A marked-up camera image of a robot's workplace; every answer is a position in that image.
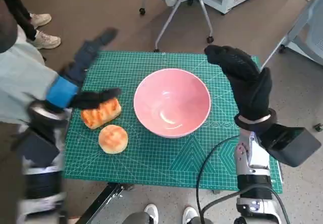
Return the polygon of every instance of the black cable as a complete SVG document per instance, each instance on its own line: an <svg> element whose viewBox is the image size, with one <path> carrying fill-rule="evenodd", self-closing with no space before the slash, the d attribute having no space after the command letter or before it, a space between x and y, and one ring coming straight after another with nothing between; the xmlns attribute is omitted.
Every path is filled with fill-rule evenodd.
<svg viewBox="0 0 323 224"><path fill-rule="evenodd" d="M199 186L200 186L200 181L201 181L201 176L203 174L203 171L204 171L204 168L208 162L208 160L210 159L210 157L212 156L212 154L215 152L215 150L221 145L223 144L224 142L227 142L229 140L232 140L234 138L237 138L239 137L239 135L237 136L233 136L233 137L229 137L225 140L223 140L222 142L218 143L217 145L214 146L214 148L212 149L212 151L208 154L208 156L206 157L201 169L200 169L200 172L198 174L198 177L197 177L197 183L196 183L196 202L197 202L197 208L198 208L198 212L199 212L199 215L200 215L200 219L201 219L201 223L202 224L205 224L205 220L204 220L204 213L210 209L212 206L216 205L216 204L219 204L220 202L223 202L225 200L228 200L232 197L235 197L235 196L238 196L238 195L242 195L246 192L248 192L249 190L251 189L254 189L254 188L263 188L263 189L268 189L270 190L273 195L275 195L275 197L277 198L280 206L281 206L281 209L283 211L283 214L284 214L284 217L285 217L285 220L286 220L286 224L290 224L290 221L289 221L289 218L288 218L288 215L287 215L287 211L284 207L284 204L281 200L281 198L279 197L279 195L270 187L268 186L263 186L262 184L253 184L253 185L250 185L249 187L243 189L243 190L240 190L240 191L237 191L235 193L232 193L232 194L229 194L229 195L226 195L224 197L221 197L215 201L212 201L211 203L209 203L208 205L206 205L203 209L201 209L201 205L200 205L200 201L199 201L199 195L198 195L198 190L199 190Z"/></svg>
<svg viewBox="0 0 323 224"><path fill-rule="evenodd" d="M227 141L230 141L234 138L237 138L239 137L239 135L237 136L233 136L233 137L229 137L225 140L223 140L222 142L218 143L217 145L214 146L214 148L212 149L212 151L208 154L208 156L206 157L201 169L200 169L200 173L198 174L198 177L197 177L197 183L196 183L196 202L197 202L197 208L198 208L198 212L199 212L199 215L200 215L200 218L201 218L201 222L202 224L204 224L204 216L202 215L202 210L201 210L201 205L200 205L200 199L199 199L199 196L198 196L198 190L200 188L200 181L201 181L201 177L202 177L202 174L203 174L203 171L204 171L204 168L206 166L206 163L208 162L208 160L210 159L210 157L212 156L212 154L215 152L215 150L223 143L227 142Z"/></svg>

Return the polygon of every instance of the floor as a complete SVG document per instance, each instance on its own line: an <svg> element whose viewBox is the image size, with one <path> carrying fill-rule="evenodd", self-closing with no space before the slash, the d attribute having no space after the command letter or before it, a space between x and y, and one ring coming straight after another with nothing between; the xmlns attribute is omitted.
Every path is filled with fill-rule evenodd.
<svg viewBox="0 0 323 224"><path fill-rule="evenodd" d="M73 57L86 38L93 38L108 26L120 32L107 49L152 51L170 9L160 0L148 0L146 15L139 16L141 0L23 0L35 13L51 13L53 20L42 28L59 35L62 45L42 50L46 64L59 70ZM214 27L214 44L238 47L258 55L263 62L278 41L292 26L304 7L304 0L249 0L221 16L207 7ZM160 41L160 49L167 52L203 53L207 26L198 3L192 7L181 5L170 27ZM291 51L276 55L269 62L274 82L271 107L278 112L279 122L288 126L311 126L323 119L323 67ZM8 152L15 126L1 124L4 142L1 156ZM323 141L323 133L314 136ZM15 198L21 194L19 161L14 155L0 166L1 202L0 222L13 223ZM321 223L323 219L323 148L301 167L283 166L284 193L282 200L292 223ZM66 180L67 207L70 215L79 216L105 187L105 182ZM201 191L202 206L226 194L214 195ZM141 211L148 203L155 203L160 223L180 223L187 205L196 206L195 190L137 185L122 198L114 199L99 213L93 223L121 223L127 215ZM233 223L238 212L235 199L210 210L214 223Z"/></svg>

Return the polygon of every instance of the white sneaker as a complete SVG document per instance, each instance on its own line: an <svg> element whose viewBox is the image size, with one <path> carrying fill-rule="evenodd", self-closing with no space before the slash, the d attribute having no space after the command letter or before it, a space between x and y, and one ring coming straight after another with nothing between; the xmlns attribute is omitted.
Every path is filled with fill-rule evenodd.
<svg viewBox="0 0 323 224"><path fill-rule="evenodd" d="M197 216L197 211L193 207L186 207L183 214L182 224L187 224L191 219Z"/></svg>
<svg viewBox="0 0 323 224"><path fill-rule="evenodd" d="M158 210L154 204L147 205L145 212L147 212L151 218L153 218L153 224L158 224Z"/></svg>
<svg viewBox="0 0 323 224"><path fill-rule="evenodd" d="M46 25L48 22L51 21L50 14L32 14L30 13L30 23L36 29L38 26Z"/></svg>
<svg viewBox="0 0 323 224"><path fill-rule="evenodd" d="M30 41L30 43L38 50L42 48L52 49L61 44L61 39L57 36L50 36L37 30L36 39L34 41Z"/></svg>

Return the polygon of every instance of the bread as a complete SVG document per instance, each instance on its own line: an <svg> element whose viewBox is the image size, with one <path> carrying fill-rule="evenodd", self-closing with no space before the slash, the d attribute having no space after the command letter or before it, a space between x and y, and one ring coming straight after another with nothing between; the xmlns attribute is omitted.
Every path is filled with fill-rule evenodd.
<svg viewBox="0 0 323 224"><path fill-rule="evenodd" d="M97 109L85 109L81 111L84 124L90 129L96 129L103 124L112 121L121 113L121 106L117 98L110 99L99 105Z"/></svg>
<svg viewBox="0 0 323 224"><path fill-rule="evenodd" d="M120 153L128 145L128 134L122 127L108 125L100 131L99 145L105 153Z"/></svg>

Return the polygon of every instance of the table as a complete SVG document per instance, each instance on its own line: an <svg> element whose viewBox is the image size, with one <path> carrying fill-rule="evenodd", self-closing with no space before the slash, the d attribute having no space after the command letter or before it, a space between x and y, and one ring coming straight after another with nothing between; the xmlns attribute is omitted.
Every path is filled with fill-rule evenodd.
<svg viewBox="0 0 323 224"><path fill-rule="evenodd" d="M154 135L137 120L133 96L138 84L150 73L180 68L199 77L211 95L211 112L205 123L189 136L166 139ZM233 121L237 113L230 83L220 67L207 62L203 54L103 51L89 69L83 90L120 87L121 115L110 124L122 126L129 135L126 150L105 154L97 140L101 128L88 129L74 110L66 137L65 177L128 184L195 188L199 169L218 142L237 135ZM233 158L237 140L225 143L210 158L201 188L237 190ZM277 161L271 159L273 188L281 193Z"/></svg>

